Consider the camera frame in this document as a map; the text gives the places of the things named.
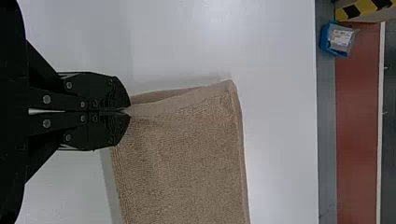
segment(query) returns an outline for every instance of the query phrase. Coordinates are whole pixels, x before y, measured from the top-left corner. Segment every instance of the beige towel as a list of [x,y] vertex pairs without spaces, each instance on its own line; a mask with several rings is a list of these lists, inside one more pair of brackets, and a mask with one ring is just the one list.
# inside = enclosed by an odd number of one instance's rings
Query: beige towel
[[127,224],[247,224],[242,117],[231,81],[132,98],[112,150]]

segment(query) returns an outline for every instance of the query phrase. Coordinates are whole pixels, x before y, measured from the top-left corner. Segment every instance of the screw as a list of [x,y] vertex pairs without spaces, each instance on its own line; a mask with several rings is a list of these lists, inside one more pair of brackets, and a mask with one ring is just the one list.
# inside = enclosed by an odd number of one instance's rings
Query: screw
[[43,120],[43,127],[48,129],[50,127],[50,120],[49,119],[44,119]]
[[96,123],[98,121],[97,115],[92,115],[92,122]]
[[72,140],[72,135],[70,133],[66,134],[64,136],[64,141],[65,142],[70,142]]
[[99,106],[99,103],[98,103],[98,101],[97,100],[94,100],[93,102],[92,102],[92,106],[93,107],[98,107]]
[[43,103],[44,103],[44,105],[49,105],[50,104],[50,96],[48,96],[48,95],[43,96]]
[[67,88],[68,90],[71,90],[71,89],[73,88],[73,83],[71,83],[71,82],[66,82],[66,88]]
[[25,144],[21,145],[21,146],[19,147],[19,149],[22,150],[22,151],[26,150],[26,145],[25,145]]

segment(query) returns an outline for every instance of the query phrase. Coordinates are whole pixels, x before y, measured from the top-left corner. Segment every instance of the bolt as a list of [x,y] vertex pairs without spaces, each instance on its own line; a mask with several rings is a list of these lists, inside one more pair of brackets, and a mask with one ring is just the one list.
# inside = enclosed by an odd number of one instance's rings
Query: bolt
[[67,88],[68,90],[71,90],[71,89],[73,88],[73,83],[71,83],[71,82],[66,82],[66,88]]
[[48,95],[45,95],[45,96],[43,96],[43,103],[44,103],[44,105],[49,105],[50,104],[50,96],[48,96]]
[[96,123],[98,121],[97,115],[92,115],[92,122]]
[[65,142],[70,142],[72,140],[72,135],[70,133],[66,134],[64,136],[64,141]]
[[49,119],[44,119],[43,120],[43,127],[48,129],[50,127],[50,120]]
[[99,103],[98,103],[98,101],[97,100],[94,100],[93,102],[92,102],[92,106],[93,107],[98,107],[99,106]]

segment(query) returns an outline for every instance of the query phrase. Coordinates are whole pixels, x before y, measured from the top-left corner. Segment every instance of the white surface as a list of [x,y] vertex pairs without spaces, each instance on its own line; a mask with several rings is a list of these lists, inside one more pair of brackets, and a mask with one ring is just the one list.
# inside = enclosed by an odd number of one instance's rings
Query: white surface
[[385,75],[385,36],[386,23],[381,22],[379,42],[378,78],[378,146],[376,154],[376,224],[381,224],[381,182],[382,182],[382,117],[384,116],[384,75]]
[[[29,40],[58,71],[115,75],[131,94],[232,78],[252,223],[318,223],[313,0],[20,4]],[[100,168],[97,154],[57,153],[28,184],[19,223],[109,223]]]

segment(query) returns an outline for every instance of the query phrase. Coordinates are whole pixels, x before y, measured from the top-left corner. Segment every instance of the gray floor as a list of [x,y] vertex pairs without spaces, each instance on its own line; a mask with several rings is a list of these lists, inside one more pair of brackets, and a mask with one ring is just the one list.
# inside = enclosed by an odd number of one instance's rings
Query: gray floor
[[[332,20],[330,0],[316,0],[317,39],[323,24]],[[318,74],[318,189],[319,223],[337,223],[334,57],[317,49]]]

